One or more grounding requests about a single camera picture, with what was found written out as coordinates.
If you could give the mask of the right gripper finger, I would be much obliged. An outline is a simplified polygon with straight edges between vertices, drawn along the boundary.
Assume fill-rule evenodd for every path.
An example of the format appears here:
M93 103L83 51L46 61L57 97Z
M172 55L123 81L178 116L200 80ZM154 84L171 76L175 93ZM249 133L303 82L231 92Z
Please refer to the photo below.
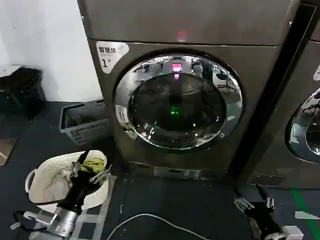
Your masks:
M266 207L269 209L275 209L275 198L267 195L267 192L260 186L256 185L259 195L265 201Z
M247 201L238 191L235 191L234 194L235 198L233 200L233 203L239 210L250 210L255 207L249 201Z

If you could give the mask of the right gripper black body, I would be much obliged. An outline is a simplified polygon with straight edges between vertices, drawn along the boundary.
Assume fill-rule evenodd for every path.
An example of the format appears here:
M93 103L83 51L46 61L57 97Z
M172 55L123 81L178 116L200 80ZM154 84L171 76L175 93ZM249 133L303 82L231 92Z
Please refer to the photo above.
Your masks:
M253 240L284 240L285 234L274 221L274 206L250 206L244 210Z

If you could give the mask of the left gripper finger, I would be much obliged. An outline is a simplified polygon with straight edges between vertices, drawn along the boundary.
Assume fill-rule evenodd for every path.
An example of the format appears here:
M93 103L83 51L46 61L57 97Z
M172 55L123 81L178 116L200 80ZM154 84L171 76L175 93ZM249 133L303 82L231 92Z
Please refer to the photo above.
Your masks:
M89 179L89 182L94 185L102 185L111 177L111 167L112 165L93 168L93 176Z
M89 154L89 151L86 150L85 152L83 152L79 158L77 159L76 162L72 163L71 166L71 177L72 178L76 178L78 176L78 171L81 169L81 165L84 163L85 159L87 158Z

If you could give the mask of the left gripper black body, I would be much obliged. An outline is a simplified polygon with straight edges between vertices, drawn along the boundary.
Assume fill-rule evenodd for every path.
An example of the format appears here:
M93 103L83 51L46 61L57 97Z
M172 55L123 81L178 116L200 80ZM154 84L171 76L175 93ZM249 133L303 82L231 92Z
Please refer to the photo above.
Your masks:
M79 172L77 177L72 177L72 187L66 197L57 203L57 206L76 214L82 213L85 197L97 190L97 184L90 182L93 173Z

